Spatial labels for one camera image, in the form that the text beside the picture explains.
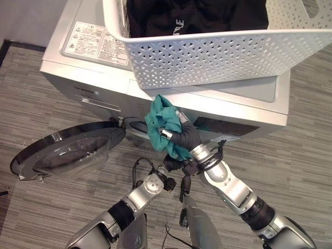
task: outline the green towel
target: green towel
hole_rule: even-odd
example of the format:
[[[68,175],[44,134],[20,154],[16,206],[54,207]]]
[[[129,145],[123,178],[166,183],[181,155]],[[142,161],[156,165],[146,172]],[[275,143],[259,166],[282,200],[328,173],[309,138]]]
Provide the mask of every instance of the green towel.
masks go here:
[[[165,97],[157,95],[151,103],[150,113],[146,115],[147,133],[156,151],[163,151],[174,159],[182,161],[191,158],[189,151],[180,147],[159,134],[158,128],[181,132],[181,123],[176,115],[177,109]]]

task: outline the washing machine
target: washing machine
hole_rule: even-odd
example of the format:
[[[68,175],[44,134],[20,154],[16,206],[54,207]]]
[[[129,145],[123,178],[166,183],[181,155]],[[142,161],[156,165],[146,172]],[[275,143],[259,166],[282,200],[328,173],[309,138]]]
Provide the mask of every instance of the washing machine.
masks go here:
[[[289,72],[279,76],[142,90],[123,45],[104,24],[102,0],[68,0],[40,71],[60,92],[100,117],[45,136],[20,152],[11,170],[20,180],[68,179],[97,168],[125,136],[147,140],[144,117],[165,96],[204,142],[256,138],[286,126]]]

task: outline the black baseboard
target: black baseboard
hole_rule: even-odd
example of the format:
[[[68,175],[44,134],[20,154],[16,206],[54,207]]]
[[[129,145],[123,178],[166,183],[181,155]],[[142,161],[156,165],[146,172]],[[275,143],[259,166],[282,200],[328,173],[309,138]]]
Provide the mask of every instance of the black baseboard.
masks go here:
[[[40,52],[45,52],[45,49],[46,49],[46,47],[42,47],[42,46],[38,46],[38,45],[20,43],[18,41],[13,41],[13,40],[4,40],[4,42],[2,43],[1,48],[0,48],[0,67],[2,65],[2,62],[4,61],[4,58],[7,54],[10,46],[14,46],[17,48],[26,48],[26,49],[31,49],[31,50],[40,51]]]

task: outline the perforated basket pattern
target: perforated basket pattern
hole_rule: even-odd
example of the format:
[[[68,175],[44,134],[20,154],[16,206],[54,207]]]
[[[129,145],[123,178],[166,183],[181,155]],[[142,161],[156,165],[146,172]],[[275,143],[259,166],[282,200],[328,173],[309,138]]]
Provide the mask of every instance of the perforated basket pattern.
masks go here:
[[[128,44],[127,49],[137,82],[150,89],[279,75],[329,39],[329,34],[250,35]]]
[[[309,18],[301,0],[269,0],[269,29],[331,29],[332,1],[318,0],[317,5],[317,15]]]
[[[116,4],[116,0],[103,0],[104,12],[108,1]],[[301,0],[268,0],[269,29],[288,30],[218,32],[162,40],[126,38],[123,22],[114,30],[106,16],[105,24],[124,42],[142,89],[201,85],[280,75],[331,43],[332,32],[326,28],[331,28],[332,3],[317,2],[320,11],[310,19]]]

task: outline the robotic arm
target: robotic arm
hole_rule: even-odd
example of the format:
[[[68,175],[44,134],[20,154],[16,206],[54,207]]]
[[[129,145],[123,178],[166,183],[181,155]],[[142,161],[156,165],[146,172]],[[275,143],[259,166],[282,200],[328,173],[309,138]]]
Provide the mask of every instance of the robotic arm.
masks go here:
[[[172,191],[174,187],[175,181],[168,178],[167,168],[159,166],[142,184],[76,233],[66,249],[109,249],[121,232],[143,214],[151,200],[163,189]]]
[[[183,169],[185,174],[199,174],[218,196],[251,227],[263,241],[264,249],[316,248],[310,236],[296,222],[279,214],[257,196],[243,181],[233,175],[222,161],[222,151],[212,153],[202,144],[198,131],[188,118],[177,112],[182,133],[164,129],[160,134],[172,142],[188,148],[194,161]]]

